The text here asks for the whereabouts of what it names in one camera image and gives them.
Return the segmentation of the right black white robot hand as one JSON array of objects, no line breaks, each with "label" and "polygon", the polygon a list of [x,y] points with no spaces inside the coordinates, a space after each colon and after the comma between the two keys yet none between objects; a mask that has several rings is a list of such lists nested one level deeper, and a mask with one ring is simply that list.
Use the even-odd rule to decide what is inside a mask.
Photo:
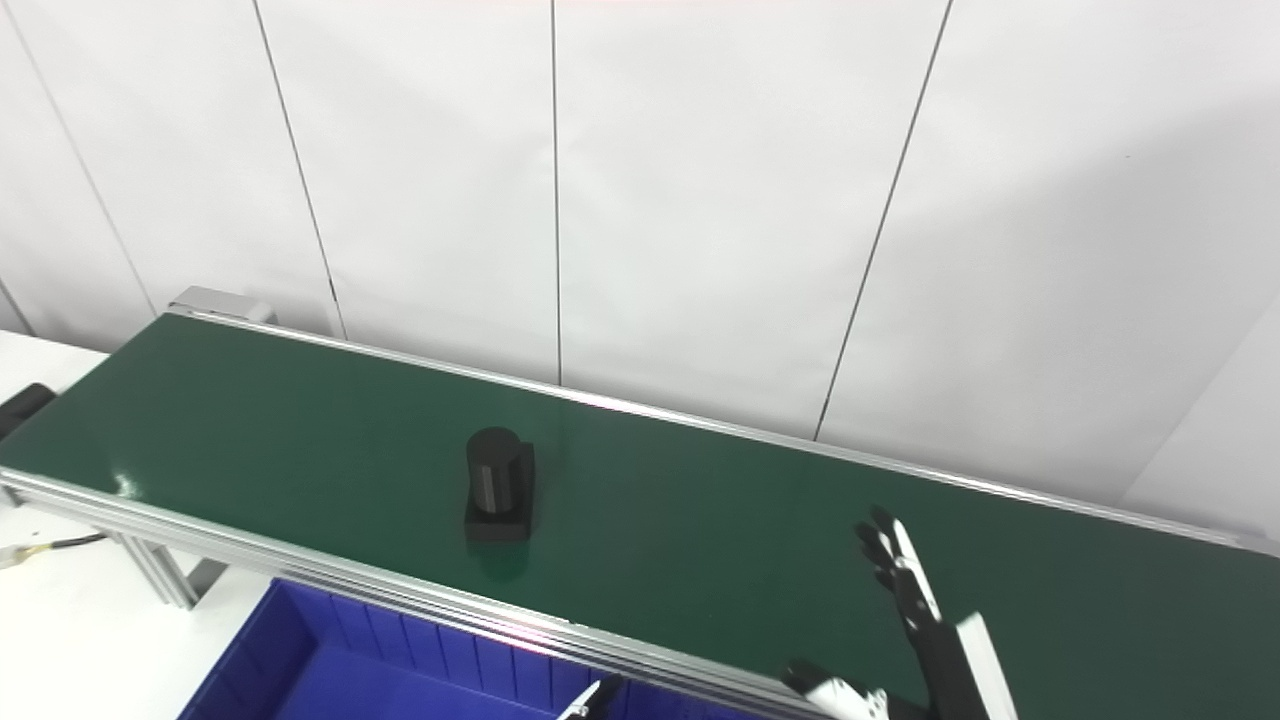
[{"label": "right black white robot hand", "polygon": [[881,506],[856,525],[876,579],[893,596],[915,652],[928,701],[916,705],[803,659],[788,661],[782,683],[833,719],[1015,719],[1016,705],[986,620],[973,612],[948,621],[906,527]]}]

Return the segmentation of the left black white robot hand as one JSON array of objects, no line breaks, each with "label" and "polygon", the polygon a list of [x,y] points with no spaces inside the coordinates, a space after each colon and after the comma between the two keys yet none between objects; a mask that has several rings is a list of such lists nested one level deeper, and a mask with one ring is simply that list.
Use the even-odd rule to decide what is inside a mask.
[{"label": "left black white robot hand", "polygon": [[593,682],[559,712],[556,720],[608,719],[612,702],[623,683],[625,679],[617,674]]}]

